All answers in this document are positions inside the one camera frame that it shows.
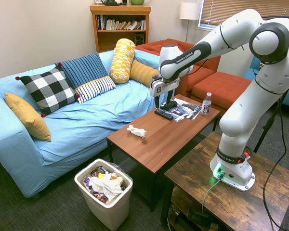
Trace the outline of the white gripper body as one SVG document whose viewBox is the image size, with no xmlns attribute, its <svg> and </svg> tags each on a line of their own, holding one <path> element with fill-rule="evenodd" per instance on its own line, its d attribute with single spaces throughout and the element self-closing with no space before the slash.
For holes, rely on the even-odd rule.
<svg viewBox="0 0 289 231">
<path fill-rule="evenodd" d="M 164 82 L 163 79 L 155 79 L 150 86 L 150 94 L 153 97 L 157 97 L 163 93 L 176 89 L 179 86 L 179 79 L 172 82 Z"/>
</svg>

